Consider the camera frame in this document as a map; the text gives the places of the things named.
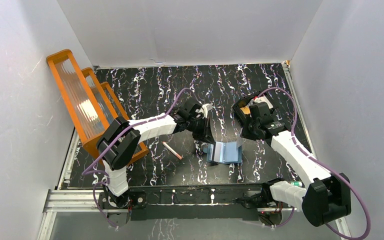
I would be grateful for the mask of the white striped credit card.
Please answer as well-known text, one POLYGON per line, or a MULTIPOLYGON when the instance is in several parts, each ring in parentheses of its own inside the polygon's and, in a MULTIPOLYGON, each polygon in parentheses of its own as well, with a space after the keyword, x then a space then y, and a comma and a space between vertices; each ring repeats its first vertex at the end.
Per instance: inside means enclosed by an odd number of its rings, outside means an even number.
POLYGON ((207 148, 207 161, 221 163, 223 158, 223 142, 209 144, 207 148))

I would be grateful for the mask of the blue leather card holder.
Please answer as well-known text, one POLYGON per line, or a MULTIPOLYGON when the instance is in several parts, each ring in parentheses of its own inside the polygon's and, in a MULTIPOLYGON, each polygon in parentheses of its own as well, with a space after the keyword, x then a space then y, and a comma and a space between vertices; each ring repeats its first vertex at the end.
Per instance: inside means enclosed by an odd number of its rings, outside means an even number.
POLYGON ((242 160, 243 148, 242 147, 237 148, 236 147, 236 141, 222 142, 222 143, 224 143, 222 162, 207 161, 208 145, 210 143, 206 143, 203 146, 203 152, 206 154, 206 161, 208 163, 212 163, 212 164, 224 164, 224 165, 241 164, 243 161, 242 160))

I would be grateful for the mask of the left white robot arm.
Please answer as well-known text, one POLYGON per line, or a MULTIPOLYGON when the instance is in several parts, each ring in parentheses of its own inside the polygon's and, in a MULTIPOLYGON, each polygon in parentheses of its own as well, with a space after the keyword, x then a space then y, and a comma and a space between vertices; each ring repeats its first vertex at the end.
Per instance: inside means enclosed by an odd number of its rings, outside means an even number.
POLYGON ((106 188, 111 193, 110 202, 117 208, 124 208, 129 203, 127 165, 140 143, 183 131, 191 132, 196 141, 215 143, 210 128, 212 109, 210 103, 200 104, 195 99, 188 99, 169 113, 141 120, 123 117, 113 120, 96 144, 109 180, 106 188))

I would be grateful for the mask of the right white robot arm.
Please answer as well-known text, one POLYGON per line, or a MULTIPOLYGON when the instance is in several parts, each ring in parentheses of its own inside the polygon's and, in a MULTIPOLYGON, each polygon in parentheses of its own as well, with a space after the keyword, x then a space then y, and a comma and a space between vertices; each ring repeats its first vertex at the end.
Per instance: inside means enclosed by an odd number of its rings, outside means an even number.
POLYGON ((294 138, 281 121, 274 120, 274 112, 266 102, 246 106, 240 104, 233 110, 242 127, 241 137, 262 140, 298 174, 303 186, 295 186, 283 178, 275 178, 262 185, 261 199, 268 207, 279 202, 300 211, 315 227, 349 215, 352 211, 351 190, 346 185, 346 175, 335 176, 331 171, 316 164, 312 155, 294 138))

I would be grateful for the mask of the gold credit card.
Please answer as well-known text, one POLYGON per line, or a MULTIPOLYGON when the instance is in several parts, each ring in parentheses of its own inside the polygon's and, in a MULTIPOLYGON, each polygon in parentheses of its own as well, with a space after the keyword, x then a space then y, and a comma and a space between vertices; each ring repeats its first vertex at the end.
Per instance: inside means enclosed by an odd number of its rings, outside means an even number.
POLYGON ((250 108, 248 106, 241 107, 240 110, 242 111, 242 113, 244 115, 250 115, 251 114, 250 108))

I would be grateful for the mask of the black card box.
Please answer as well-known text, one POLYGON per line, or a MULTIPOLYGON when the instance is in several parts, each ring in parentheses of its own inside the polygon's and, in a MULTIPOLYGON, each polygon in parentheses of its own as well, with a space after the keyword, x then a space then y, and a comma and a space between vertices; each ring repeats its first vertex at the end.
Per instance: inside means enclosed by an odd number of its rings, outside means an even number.
POLYGON ((270 95, 268 95, 267 93, 264 93, 262 96, 259 97, 259 94, 260 94, 259 92, 255 92, 255 93, 240 97, 239 100, 233 104, 232 106, 233 115, 241 126, 245 123, 247 117, 251 116, 251 114, 244 115, 240 110, 240 108, 242 107, 248 106, 250 110, 251 105, 254 105, 255 103, 265 102, 267 103, 271 114, 278 108, 278 105, 275 104, 274 99, 270 95))

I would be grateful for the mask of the white pink pen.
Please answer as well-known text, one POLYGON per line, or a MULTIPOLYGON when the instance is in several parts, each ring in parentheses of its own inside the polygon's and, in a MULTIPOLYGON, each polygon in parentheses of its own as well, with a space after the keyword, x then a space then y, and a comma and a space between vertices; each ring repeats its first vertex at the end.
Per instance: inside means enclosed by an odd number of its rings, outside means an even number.
POLYGON ((169 152, 171 152, 176 158, 178 158, 179 160, 182 160, 182 159, 183 159, 183 157, 182 157, 179 153, 177 153, 172 147, 170 147, 170 146, 168 145, 167 142, 163 141, 162 144, 163 144, 163 146, 164 146, 169 152))

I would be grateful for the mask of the orange tiered organizer rack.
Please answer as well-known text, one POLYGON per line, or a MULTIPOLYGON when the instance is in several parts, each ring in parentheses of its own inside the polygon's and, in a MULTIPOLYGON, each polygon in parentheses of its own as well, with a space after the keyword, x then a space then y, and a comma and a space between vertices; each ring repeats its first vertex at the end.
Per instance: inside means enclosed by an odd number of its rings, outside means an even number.
POLYGON ((99 82, 92 68, 81 69, 71 50, 51 54, 46 61, 83 148, 97 158, 97 142, 112 121, 130 117, 109 83, 99 82))

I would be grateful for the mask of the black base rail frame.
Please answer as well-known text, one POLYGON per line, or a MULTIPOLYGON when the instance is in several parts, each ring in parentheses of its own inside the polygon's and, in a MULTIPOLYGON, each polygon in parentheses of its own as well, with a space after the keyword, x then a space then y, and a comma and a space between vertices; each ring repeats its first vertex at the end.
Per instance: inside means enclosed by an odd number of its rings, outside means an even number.
POLYGON ((284 181, 267 183, 134 186, 120 196, 107 187, 97 190, 52 190, 44 212, 129 213, 131 220, 216 219, 256 220, 258 212, 279 214, 294 208, 319 227, 347 216, 351 211, 349 191, 328 180, 309 188, 284 181))

